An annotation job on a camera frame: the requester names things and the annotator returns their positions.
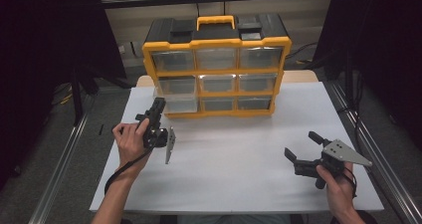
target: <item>human hand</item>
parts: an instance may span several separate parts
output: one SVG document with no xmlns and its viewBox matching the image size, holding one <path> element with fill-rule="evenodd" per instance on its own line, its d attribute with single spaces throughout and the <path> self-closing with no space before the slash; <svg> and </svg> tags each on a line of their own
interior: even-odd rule
<svg viewBox="0 0 422 224">
<path fill-rule="evenodd" d="M 140 126 L 136 129 L 137 123 L 119 123 L 115 128 L 112 129 L 114 134 L 115 142 L 118 147 L 118 156 L 120 159 L 120 165 L 118 168 L 125 166 L 128 162 L 134 161 L 146 152 L 146 148 L 143 147 L 143 134 L 148 127 L 149 119 L 146 118 Z M 133 166 L 123 172 L 118 178 L 128 179 L 134 181 L 139 172 L 145 167 L 146 162 L 149 159 L 149 155 L 136 162 Z"/>
<path fill-rule="evenodd" d="M 353 165 L 350 162 L 345 162 L 344 167 L 353 171 Z M 353 176 L 347 169 L 344 169 L 344 174 L 352 180 Z M 321 165 L 316 167 L 316 172 L 326 182 L 326 198 L 331 214 L 342 224 L 364 223 L 354 209 L 351 184 L 341 175 L 334 179 L 331 173 Z"/>
</svg>

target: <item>wall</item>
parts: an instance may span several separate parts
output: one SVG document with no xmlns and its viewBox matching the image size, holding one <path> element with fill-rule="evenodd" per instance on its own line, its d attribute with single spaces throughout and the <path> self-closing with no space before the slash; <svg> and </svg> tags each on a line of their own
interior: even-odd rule
<svg viewBox="0 0 422 224">
<path fill-rule="evenodd" d="M 198 4 L 201 16 L 224 14 L 279 13 L 293 40 L 293 50 L 317 42 L 330 0 L 256 0 L 224 3 Z M 134 66 L 135 62 L 126 62 L 131 56 L 129 42 L 142 44 L 149 26 L 156 18 L 172 17 L 191 19 L 197 16 L 196 4 L 170 5 L 157 7 L 124 8 L 106 10 L 112 31 L 119 45 L 125 47 L 123 62 L 125 66 Z"/>
</svg>

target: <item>transparent drawer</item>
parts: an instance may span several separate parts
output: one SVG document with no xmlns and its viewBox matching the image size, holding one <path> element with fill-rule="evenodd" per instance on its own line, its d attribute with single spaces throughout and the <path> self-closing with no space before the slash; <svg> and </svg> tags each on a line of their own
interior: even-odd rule
<svg viewBox="0 0 422 224">
<path fill-rule="evenodd" d="M 277 74 L 239 75 L 239 90 L 242 92 L 272 91 Z"/>
<path fill-rule="evenodd" d="M 282 47 L 257 47 L 240 49 L 240 68 L 277 68 Z"/>
<path fill-rule="evenodd" d="M 238 110 L 268 110 L 271 97 L 238 97 Z"/>
<path fill-rule="evenodd" d="M 196 80 L 194 76 L 161 77 L 158 79 L 161 94 L 196 94 Z"/>
<path fill-rule="evenodd" d="M 164 113 L 198 112 L 198 99 L 194 96 L 164 96 Z"/>
<path fill-rule="evenodd" d="M 152 60 L 158 72 L 189 71 L 194 69 L 191 50 L 152 52 Z"/>
<path fill-rule="evenodd" d="M 234 92 L 236 75 L 199 76 L 201 92 Z"/>
<path fill-rule="evenodd" d="M 213 48 L 196 50 L 198 69 L 223 70 L 236 67 L 235 48 Z"/>
<path fill-rule="evenodd" d="M 232 111 L 234 98 L 202 98 L 201 102 L 206 112 Z"/>
</svg>

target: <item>orange handle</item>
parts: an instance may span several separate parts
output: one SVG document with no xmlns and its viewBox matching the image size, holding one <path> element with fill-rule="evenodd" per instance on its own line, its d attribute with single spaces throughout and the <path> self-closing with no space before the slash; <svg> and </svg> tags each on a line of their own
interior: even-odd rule
<svg viewBox="0 0 422 224">
<path fill-rule="evenodd" d="M 218 24 L 218 23 L 230 23 L 232 29 L 235 29 L 235 19 L 233 16 L 212 16 L 212 17 L 198 17 L 196 23 L 196 31 L 199 31 L 201 24 Z"/>
</svg>

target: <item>storage organizer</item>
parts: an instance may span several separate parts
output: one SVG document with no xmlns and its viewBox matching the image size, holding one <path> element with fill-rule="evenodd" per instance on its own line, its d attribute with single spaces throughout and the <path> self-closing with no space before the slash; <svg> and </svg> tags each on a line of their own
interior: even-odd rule
<svg viewBox="0 0 422 224">
<path fill-rule="evenodd" d="M 168 117 L 272 114 L 292 42 L 277 14 L 155 20 L 142 47 Z"/>
</svg>

